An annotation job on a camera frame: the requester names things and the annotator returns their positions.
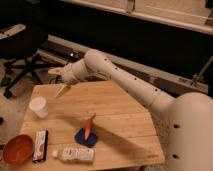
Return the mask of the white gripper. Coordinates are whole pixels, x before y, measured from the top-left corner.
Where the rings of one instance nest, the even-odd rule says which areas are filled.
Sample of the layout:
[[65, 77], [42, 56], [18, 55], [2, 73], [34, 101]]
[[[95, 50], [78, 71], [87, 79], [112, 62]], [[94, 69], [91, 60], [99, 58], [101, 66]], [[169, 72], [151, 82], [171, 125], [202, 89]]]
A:
[[70, 88], [71, 84], [75, 83], [75, 77], [72, 72], [72, 64], [68, 63], [67, 65], [61, 67], [56, 67], [48, 70], [49, 74], [52, 75], [61, 75], [62, 81], [66, 84], [62, 84], [59, 90], [57, 91], [55, 98], [61, 97], [65, 94]]

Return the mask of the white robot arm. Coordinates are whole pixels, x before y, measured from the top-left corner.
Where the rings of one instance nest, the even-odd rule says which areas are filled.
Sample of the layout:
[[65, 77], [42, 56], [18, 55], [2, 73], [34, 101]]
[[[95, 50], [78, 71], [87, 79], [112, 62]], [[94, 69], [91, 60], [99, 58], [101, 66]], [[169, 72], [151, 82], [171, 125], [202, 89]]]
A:
[[92, 75], [105, 76], [169, 125], [168, 171], [213, 171], [213, 98], [199, 92], [176, 98], [88, 50], [74, 63], [49, 71], [70, 87]]

